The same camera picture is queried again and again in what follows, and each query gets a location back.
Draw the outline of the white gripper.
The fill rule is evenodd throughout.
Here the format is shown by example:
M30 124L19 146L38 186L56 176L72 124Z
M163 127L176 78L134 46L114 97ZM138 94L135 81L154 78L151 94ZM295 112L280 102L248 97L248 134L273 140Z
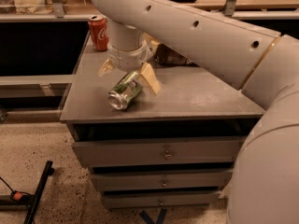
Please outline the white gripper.
M136 50L123 51L108 45L107 51L109 59L106 59L99 68L99 77L111 73L115 67L125 72L135 71L140 68L137 81L152 94L157 95L159 93L161 90L160 83L151 64L147 63L153 53L146 41L143 41L141 47Z

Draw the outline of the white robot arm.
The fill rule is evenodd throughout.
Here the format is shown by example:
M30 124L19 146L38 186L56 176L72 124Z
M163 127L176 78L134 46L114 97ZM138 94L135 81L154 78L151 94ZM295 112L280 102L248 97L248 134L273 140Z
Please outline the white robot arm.
M264 109L235 162L227 223L299 224L297 39L167 0L92 2L108 18L116 67L146 61L141 30Z

